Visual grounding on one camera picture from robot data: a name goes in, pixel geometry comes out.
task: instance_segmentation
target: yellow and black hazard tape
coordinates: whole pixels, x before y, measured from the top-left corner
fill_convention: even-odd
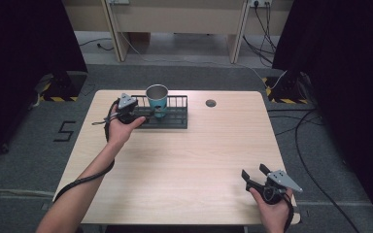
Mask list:
[[[268,78],[262,79],[264,83],[268,81]],[[266,86],[266,95],[268,100],[273,103],[284,103],[284,104],[307,104],[308,101],[305,99],[300,90],[297,90],[296,93],[289,93],[288,96],[277,96],[274,93],[274,89],[271,89],[271,86]]]
[[[41,96],[40,96],[40,101],[66,102],[66,101],[77,101],[78,100],[77,95],[79,93],[62,93],[62,96],[52,96],[50,87],[51,87],[51,82],[45,85],[44,90],[42,91]]]
[[[41,101],[52,101],[52,102],[66,102],[66,101],[77,101],[78,97],[64,97],[64,96],[45,96],[42,95]]]

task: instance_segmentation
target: human arm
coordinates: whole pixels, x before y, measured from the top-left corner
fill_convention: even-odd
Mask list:
[[[285,200],[281,200],[275,205],[264,202],[261,195],[254,188],[250,188],[250,193],[255,199],[261,213],[261,221],[268,233],[283,233],[288,219],[289,208]],[[292,197],[292,189],[287,188],[287,196]]]
[[[78,176],[78,179],[104,171],[114,161],[123,145],[129,140],[132,130],[141,125],[144,120],[144,117],[139,117],[130,124],[123,124],[117,119],[111,120],[109,142]],[[84,218],[102,180],[103,176],[87,183],[81,183],[66,191],[57,199],[41,220],[37,232],[75,232]]]

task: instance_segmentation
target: metal cup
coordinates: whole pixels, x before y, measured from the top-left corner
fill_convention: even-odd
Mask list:
[[[168,88],[162,84],[154,84],[147,88],[146,95],[153,115],[157,118],[165,117]]]

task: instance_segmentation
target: controller strap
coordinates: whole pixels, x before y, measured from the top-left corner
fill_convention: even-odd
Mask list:
[[[283,199],[284,201],[286,201],[289,207],[288,218],[287,218],[286,226],[284,227],[284,232],[286,232],[290,226],[290,223],[292,222],[294,210],[293,210],[292,203],[290,202],[290,198],[286,193],[283,195]]]

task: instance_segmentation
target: hand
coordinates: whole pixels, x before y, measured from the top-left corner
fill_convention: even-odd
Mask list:
[[[259,192],[254,188],[250,188],[250,193],[258,204],[261,221],[267,232],[284,232],[289,213],[289,208],[285,200],[281,200],[275,205],[269,205],[264,202]],[[287,188],[287,195],[289,198],[292,197],[292,189]]]
[[[112,113],[117,111],[117,105],[113,107]],[[109,126],[109,142],[111,145],[123,145],[129,140],[132,130],[140,126],[145,121],[145,118],[136,118],[130,124],[124,124],[120,122],[117,118],[112,118]]]

